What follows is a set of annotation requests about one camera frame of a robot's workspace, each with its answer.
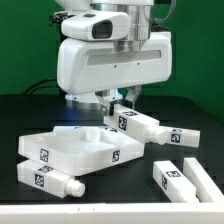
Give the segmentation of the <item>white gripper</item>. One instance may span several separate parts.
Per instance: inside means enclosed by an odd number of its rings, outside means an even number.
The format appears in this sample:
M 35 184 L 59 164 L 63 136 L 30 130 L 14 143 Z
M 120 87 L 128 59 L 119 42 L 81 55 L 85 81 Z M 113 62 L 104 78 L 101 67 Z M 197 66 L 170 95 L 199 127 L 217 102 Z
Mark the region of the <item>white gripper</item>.
M 96 92 L 101 112 L 107 116 L 109 89 L 129 87 L 125 99 L 134 108 L 140 85 L 166 81 L 171 70 L 170 32 L 152 32 L 140 51 L 129 52 L 115 52 L 112 41 L 67 38 L 59 48 L 57 82 L 69 94 Z

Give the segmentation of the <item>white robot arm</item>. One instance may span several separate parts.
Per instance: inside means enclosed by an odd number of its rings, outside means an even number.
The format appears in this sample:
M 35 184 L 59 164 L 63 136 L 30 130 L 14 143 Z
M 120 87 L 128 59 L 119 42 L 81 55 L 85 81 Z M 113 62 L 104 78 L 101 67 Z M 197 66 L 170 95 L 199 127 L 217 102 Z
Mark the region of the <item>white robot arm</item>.
M 58 52 L 57 82 L 73 95 L 94 93 L 108 115 L 113 89 L 129 89 L 134 102 L 145 84 L 172 70 L 171 33 L 153 32 L 154 0 L 56 0 L 68 13 Z

